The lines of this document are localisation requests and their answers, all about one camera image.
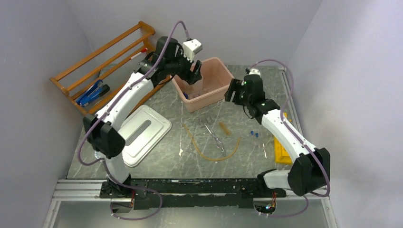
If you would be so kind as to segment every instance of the plastic container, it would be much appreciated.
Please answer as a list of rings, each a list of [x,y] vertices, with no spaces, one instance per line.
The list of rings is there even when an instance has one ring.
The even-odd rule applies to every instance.
[[[194,112],[224,99],[224,94],[234,78],[217,57],[202,61],[201,67],[201,80],[193,85],[187,84],[178,76],[172,80],[189,112]]]

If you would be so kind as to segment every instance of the white wall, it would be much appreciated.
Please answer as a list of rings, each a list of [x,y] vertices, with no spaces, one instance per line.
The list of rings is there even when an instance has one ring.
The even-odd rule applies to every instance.
[[[203,44],[199,59],[250,64],[275,57],[288,62],[321,0],[66,0],[92,49],[99,48],[139,20],[166,36],[183,20]],[[182,28],[175,33],[185,40]]]
[[[90,53],[63,0],[0,3],[1,227],[42,227],[82,117],[49,81]]]
[[[323,0],[290,67],[341,228],[403,227],[403,2]]]

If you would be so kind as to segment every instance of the forceps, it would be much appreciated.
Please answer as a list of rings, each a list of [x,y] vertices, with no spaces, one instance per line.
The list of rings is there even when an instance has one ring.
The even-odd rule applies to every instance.
[[[224,151],[224,144],[220,141],[220,139],[215,135],[213,128],[211,127],[211,124],[213,123],[213,120],[211,117],[206,116],[205,119],[200,119],[199,120],[199,126],[200,127],[206,127],[209,133],[213,136],[215,140],[215,146],[221,150],[222,155],[225,157],[225,151]]]

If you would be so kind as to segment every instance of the cable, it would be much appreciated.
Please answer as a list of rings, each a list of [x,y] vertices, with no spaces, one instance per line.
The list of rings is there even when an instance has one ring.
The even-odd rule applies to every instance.
[[[118,206],[121,206],[121,207],[124,207],[124,208],[133,208],[133,205],[132,206],[126,206],[126,205],[124,205],[122,203],[116,203],[116,202],[111,203],[111,205],[118,205]]]
[[[244,106],[244,105],[242,105],[242,109],[243,109],[243,113],[244,113],[249,119],[253,119],[253,117],[249,117],[249,115],[246,114],[245,106]]]
[[[273,197],[272,197],[272,199],[271,199],[271,204],[273,205],[273,207],[276,207],[276,203],[277,203],[277,195],[276,195],[276,192],[273,191],[273,192],[272,192],[272,195],[273,195]]]
[[[152,214],[150,214],[150,215],[148,215],[148,216],[145,216],[145,217],[143,217],[143,218],[123,218],[123,217],[119,217],[119,216],[117,216],[116,214],[113,213],[112,207],[111,207],[111,212],[112,212],[111,215],[114,216],[115,218],[119,218],[119,219],[123,219],[123,220],[135,221],[135,220],[147,219],[147,218],[149,218],[149,217],[151,217],[151,216],[154,216],[155,214],[157,214],[157,213],[160,211],[160,209],[161,209],[161,207],[162,207],[162,204],[163,204],[162,195],[161,195],[159,192],[157,192],[157,191],[155,191],[155,190],[153,190],[153,189],[148,189],[148,188],[139,187],[139,186],[129,186],[129,185],[125,185],[125,184],[123,184],[123,183],[120,183],[120,182],[117,181],[117,180],[111,175],[111,173],[109,172],[108,166],[106,165],[106,162],[105,162],[105,159],[104,159],[104,158],[98,158],[98,159],[96,159],[96,160],[94,160],[94,161],[92,161],[92,162],[90,162],[90,163],[86,163],[86,162],[84,162],[84,161],[81,159],[81,150],[83,149],[84,143],[85,143],[85,141],[88,139],[88,137],[89,137],[89,135],[92,133],[92,131],[96,128],[96,126],[97,126],[107,115],[109,115],[109,113],[111,112],[111,110],[113,109],[113,107],[120,101],[120,99],[121,99],[129,90],[131,90],[136,84],[138,84],[138,83],[141,82],[143,79],[145,79],[146,77],[148,77],[149,74],[155,70],[155,68],[157,67],[157,65],[160,63],[160,61],[161,61],[161,59],[162,59],[162,57],[163,57],[163,55],[164,55],[164,53],[165,53],[165,50],[166,50],[167,47],[168,47],[168,44],[169,44],[169,41],[171,40],[171,37],[172,37],[172,35],[173,35],[173,32],[175,31],[176,27],[177,27],[179,24],[182,24],[183,29],[185,30],[186,39],[187,39],[187,40],[190,39],[190,37],[189,37],[189,32],[188,32],[188,30],[186,29],[186,26],[185,26],[184,22],[180,20],[180,21],[178,21],[177,23],[175,23],[175,25],[173,26],[173,28],[172,28],[170,34],[168,35],[168,38],[167,38],[165,44],[164,44],[164,46],[163,46],[163,48],[162,48],[162,50],[161,50],[161,54],[160,54],[160,56],[158,57],[158,59],[157,59],[157,61],[155,62],[155,64],[153,65],[153,67],[152,67],[149,71],[147,71],[147,73],[145,73],[141,78],[139,78],[139,79],[136,80],[135,82],[131,83],[130,86],[126,87],[126,88],[120,93],[120,95],[110,104],[109,108],[108,108],[108,109],[97,119],[97,121],[95,121],[95,123],[89,128],[89,130],[88,130],[87,133],[85,134],[85,136],[84,136],[82,142],[80,143],[80,146],[79,146],[78,151],[77,151],[77,158],[78,158],[78,161],[79,161],[82,165],[84,165],[84,166],[90,166],[90,165],[93,165],[93,164],[95,164],[95,163],[101,161],[101,162],[103,163],[103,165],[104,165],[105,171],[106,171],[106,173],[107,173],[109,179],[112,180],[113,182],[115,182],[116,184],[118,184],[118,185],[120,185],[120,186],[122,186],[122,187],[125,187],[125,188],[133,189],[133,190],[146,190],[146,191],[150,191],[150,192],[153,192],[153,193],[157,194],[158,197],[160,198],[160,205],[159,205],[157,211],[155,211],[154,213],[152,213]]]
[[[146,59],[146,60],[148,60],[152,55],[154,54],[154,52],[152,51],[152,52],[150,52],[150,53],[148,53],[146,56],[145,56],[145,58],[144,59]]]
[[[197,147],[196,142],[194,141],[193,135],[192,135],[192,133],[190,133],[189,128],[186,126],[186,124],[183,124],[183,126],[185,127],[186,131],[188,132],[190,138],[192,139],[192,143],[193,143],[194,147],[196,148],[197,153],[199,153],[200,156],[202,158],[206,159],[206,160],[209,160],[209,161],[212,161],[212,162],[215,162],[215,161],[219,162],[219,161],[225,160],[225,159],[230,158],[231,156],[233,156],[235,154],[235,152],[237,151],[237,149],[238,149],[239,142],[240,142],[240,137],[238,138],[237,145],[235,146],[234,151],[230,155],[228,155],[226,157],[223,157],[223,158],[209,158],[209,157],[205,156],[204,154],[202,154],[200,149]]]
[[[102,164],[103,164],[104,167],[105,167],[105,171],[106,171],[106,173],[107,173],[109,179],[111,179],[111,181],[115,182],[116,184],[118,184],[118,185],[120,185],[120,186],[122,186],[122,187],[125,187],[125,188],[133,189],[133,190],[150,191],[150,192],[152,192],[152,193],[157,194],[157,196],[160,198],[160,205],[158,206],[157,210],[154,211],[153,213],[151,213],[151,214],[145,216],[145,217],[142,217],[142,218],[125,218],[125,217],[120,217],[120,216],[116,215],[116,214],[113,212],[113,210],[112,210],[112,205],[110,206],[110,209],[111,209],[111,216],[113,216],[113,217],[115,217],[115,218],[117,218],[117,219],[122,219],[122,220],[139,221],[139,220],[143,220],[143,219],[148,219],[148,218],[150,218],[150,217],[156,215],[156,214],[161,210],[161,208],[163,207],[163,196],[162,196],[159,192],[155,191],[154,189],[149,189],[149,188],[139,187],[139,186],[130,186],[130,185],[123,184],[123,183],[119,182],[118,180],[116,180],[116,179],[111,175],[111,173],[110,173],[110,171],[109,171],[109,169],[108,169],[108,166],[106,165],[106,161],[105,161],[105,160],[102,160]]]
[[[308,200],[308,198],[306,196],[302,196],[302,197],[305,198],[305,201],[307,202],[307,204],[304,207],[304,209],[302,209],[301,211],[299,211],[297,213],[294,213],[294,214],[289,214],[289,215],[268,215],[268,216],[272,217],[272,218],[289,218],[289,217],[297,216],[297,215],[300,215],[300,214],[304,213],[308,209],[309,200]]]
[[[327,173],[326,173],[325,168],[324,168],[323,165],[320,163],[320,161],[319,161],[319,159],[316,157],[315,153],[314,153],[309,147],[304,146],[304,141],[303,141],[303,140],[297,135],[297,133],[287,124],[287,122],[284,121],[283,112],[284,112],[284,109],[286,108],[286,106],[287,106],[287,104],[288,104],[288,102],[289,102],[289,100],[290,100],[290,98],[291,98],[291,95],[292,95],[292,93],[293,93],[293,91],[294,91],[294,77],[292,76],[292,72],[291,72],[290,68],[289,68],[286,64],[284,64],[284,63],[282,63],[282,62],[280,62],[280,61],[278,61],[278,60],[275,60],[275,59],[264,59],[264,60],[261,60],[261,61],[255,63],[255,64],[251,65],[248,69],[250,70],[250,69],[252,69],[252,67],[256,66],[257,64],[262,63],[262,62],[266,62],[266,61],[272,61],[272,62],[276,62],[276,63],[282,65],[285,69],[287,69],[287,71],[288,71],[288,73],[289,73],[289,77],[290,77],[290,80],[291,80],[291,88],[290,88],[290,92],[289,92],[288,98],[286,99],[286,101],[284,102],[284,104],[283,104],[283,105],[281,106],[281,108],[280,108],[280,118],[281,118],[281,121],[284,123],[285,127],[290,131],[290,133],[293,134],[293,136],[302,144],[302,146],[312,155],[312,158],[313,158],[313,159],[315,160],[315,162],[318,164],[319,169],[322,171],[322,174],[323,174],[323,176],[324,176],[324,178],[325,178],[325,182],[326,182],[326,186],[327,186],[327,188],[326,188],[326,193],[325,193],[325,194],[318,194],[318,193],[315,193],[315,192],[311,192],[311,193],[312,193],[313,195],[316,195],[316,196],[319,196],[319,197],[327,197],[327,196],[329,196],[329,194],[330,194],[330,180],[329,180],[329,177],[327,176]]]
[[[175,77],[175,75],[174,76],[171,75],[171,78],[169,78],[168,80],[166,80],[164,82],[161,82],[160,84],[158,84],[158,86],[167,84],[168,82],[172,81],[173,77]]]
[[[134,205],[134,194],[135,194],[135,192],[134,192],[134,190],[132,191],[132,198],[130,199],[130,205]]]

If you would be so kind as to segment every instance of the gray marble surface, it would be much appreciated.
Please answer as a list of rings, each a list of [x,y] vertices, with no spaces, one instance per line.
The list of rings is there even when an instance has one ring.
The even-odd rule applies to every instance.
[[[242,79],[247,66],[227,67],[235,78]],[[266,97],[282,105],[286,100],[286,91],[278,68],[263,66],[259,69]],[[241,106],[221,100],[189,113],[172,83],[164,86],[145,104],[170,120],[172,128],[137,167],[127,167],[133,178],[249,178],[269,169],[287,168],[285,165],[274,163],[273,135],[256,120],[249,119]],[[291,116],[288,107],[286,112]],[[213,138],[207,129],[199,127],[197,123],[198,119],[208,115],[214,121],[213,130],[224,143],[227,154],[233,151],[240,137],[238,150],[226,160],[215,162],[202,158],[182,127],[182,124],[188,126],[203,154],[220,158],[221,152],[215,147]],[[226,124],[232,132],[231,136],[224,133],[218,124],[219,121]],[[254,146],[250,131],[259,132],[261,135],[261,140],[266,145],[267,158],[263,149]],[[83,147],[82,157],[86,162],[95,159],[94,151],[87,142]],[[103,179],[105,176],[106,172],[100,163],[90,167],[82,166],[77,160],[77,152],[67,174],[68,179]]]

